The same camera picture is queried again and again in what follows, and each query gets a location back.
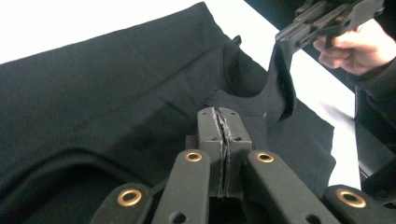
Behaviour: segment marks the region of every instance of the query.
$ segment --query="finger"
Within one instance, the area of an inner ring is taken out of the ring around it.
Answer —
[[[317,49],[319,52],[322,52],[326,49],[326,38],[321,38],[314,42],[314,48]]]
[[[351,53],[351,49],[339,49],[339,48],[331,48],[326,49],[326,43],[322,41],[318,41],[314,43],[314,48],[317,49],[320,53],[325,54],[331,58],[345,59],[349,57]]]
[[[347,59],[334,59],[324,54],[320,54],[319,61],[329,68],[339,68],[347,63]]]
[[[375,20],[367,21],[352,31],[332,39],[332,44],[342,49],[373,50],[377,43],[377,35],[382,28]]]

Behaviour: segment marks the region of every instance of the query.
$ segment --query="human hand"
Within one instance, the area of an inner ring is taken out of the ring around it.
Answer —
[[[319,61],[357,76],[390,62],[396,56],[395,41],[374,19],[333,38],[332,45],[326,49],[325,37],[314,42],[315,49],[320,52]]]

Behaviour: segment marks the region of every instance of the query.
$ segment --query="white surface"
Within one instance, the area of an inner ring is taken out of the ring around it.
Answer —
[[[3,1],[0,63],[151,21],[198,2]],[[242,0],[208,0],[206,4],[223,32],[230,38],[241,35],[243,51],[268,68],[277,29]],[[329,185],[360,189],[353,93],[303,51],[294,55],[291,73],[298,98],[335,128],[332,154],[337,163]]]

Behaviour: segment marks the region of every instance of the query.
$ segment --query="brass grommet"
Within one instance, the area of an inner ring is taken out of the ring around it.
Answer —
[[[134,197],[131,200],[125,200],[124,197],[128,194],[134,194]],[[117,202],[121,206],[128,207],[137,204],[140,201],[140,199],[142,199],[142,192],[140,192],[137,189],[126,189],[120,193]]]
[[[200,161],[202,158],[202,155],[198,152],[190,152],[190,153],[187,153],[184,158],[186,158],[186,161]]]
[[[257,153],[256,156],[257,160],[262,161],[262,162],[272,162],[274,160],[274,157],[271,156],[270,154],[267,153]]]
[[[363,208],[366,206],[366,201],[358,194],[349,190],[338,190],[336,192],[337,198],[343,203],[356,208]]]

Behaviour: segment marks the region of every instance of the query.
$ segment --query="screw hole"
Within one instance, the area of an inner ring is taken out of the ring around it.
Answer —
[[[202,158],[202,155],[200,153],[196,153],[196,152],[187,153],[185,156],[185,159],[187,161],[200,161],[201,158]]]
[[[127,189],[120,193],[117,202],[121,206],[132,206],[137,204],[142,199],[142,192],[137,189]]]
[[[306,220],[310,224],[321,224],[320,219],[317,216],[314,216],[314,215],[309,215],[308,217],[306,217]]]
[[[274,160],[274,157],[266,154],[266,153],[259,153],[256,156],[257,160],[262,161],[262,162],[271,162]]]
[[[127,193],[127,194],[125,194],[125,195],[122,197],[122,199],[123,199],[124,201],[131,201],[131,200],[133,200],[134,198],[136,198],[136,193],[133,193],[133,192]]]
[[[174,213],[171,215],[172,223],[184,223],[186,220],[186,216],[182,213]]]
[[[352,194],[344,194],[344,198],[353,203],[356,203],[358,201],[358,199]]]
[[[349,206],[356,207],[356,208],[363,208],[366,206],[366,201],[364,199],[349,190],[338,190],[336,192],[336,195],[339,200],[341,200],[343,203],[346,203]]]

